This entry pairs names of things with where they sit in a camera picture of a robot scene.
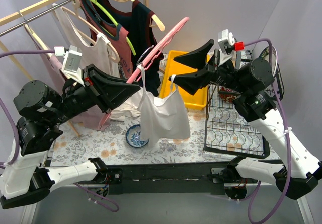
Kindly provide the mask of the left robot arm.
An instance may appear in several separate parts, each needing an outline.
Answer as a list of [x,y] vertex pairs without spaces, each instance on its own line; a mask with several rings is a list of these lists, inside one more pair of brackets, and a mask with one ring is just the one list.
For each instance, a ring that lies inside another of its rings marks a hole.
[[1,174],[2,208],[37,203],[66,185],[82,181],[101,184],[108,179],[111,172],[99,157],[62,168],[46,168],[41,163],[53,142],[63,134],[61,124],[94,106],[108,113],[139,90],[138,82],[128,83],[94,65],[80,71],[80,81],[68,79],[61,92],[40,80],[26,83],[13,100],[20,114],[13,151],[17,158],[6,163]]

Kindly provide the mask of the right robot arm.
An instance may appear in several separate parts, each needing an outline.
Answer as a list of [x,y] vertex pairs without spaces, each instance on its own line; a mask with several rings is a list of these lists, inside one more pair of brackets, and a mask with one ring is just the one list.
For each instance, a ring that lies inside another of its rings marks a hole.
[[270,164],[238,156],[214,177],[236,183],[248,178],[263,181],[275,185],[283,196],[293,200],[310,193],[321,179],[321,161],[288,126],[280,101],[266,93],[267,86],[275,79],[271,61],[257,58],[236,69],[231,54],[243,50],[244,43],[222,43],[220,50],[207,58],[212,45],[210,40],[192,52],[175,57],[175,62],[193,68],[194,72],[173,77],[174,83],[191,95],[210,83],[238,92],[233,101],[235,110],[281,159],[280,164]]

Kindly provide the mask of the pink plastic hanger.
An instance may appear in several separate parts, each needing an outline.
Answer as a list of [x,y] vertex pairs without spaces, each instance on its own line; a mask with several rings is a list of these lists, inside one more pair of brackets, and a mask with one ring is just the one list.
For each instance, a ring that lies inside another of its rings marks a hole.
[[[143,60],[142,64],[144,66],[144,70],[148,70],[151,66],[151,64],[154,62],[156,58],[162,53],[165,46],[167,46],[175,34],[181,30],[181,28],[186,24],[187,21],[189,21],[189,17],[182,18],[164,37],[163,39],[151,50],[151,52],[146,56],[146,58]],[[141,77],[139,75],[141,74],[140,69],[136,69],[131,77],[127,80],[126,83],[133,83],[136,80],[139,80]],[[110,113],[105,114],[99,122],[99,129],[102,128],[104,123],[109,119]]]

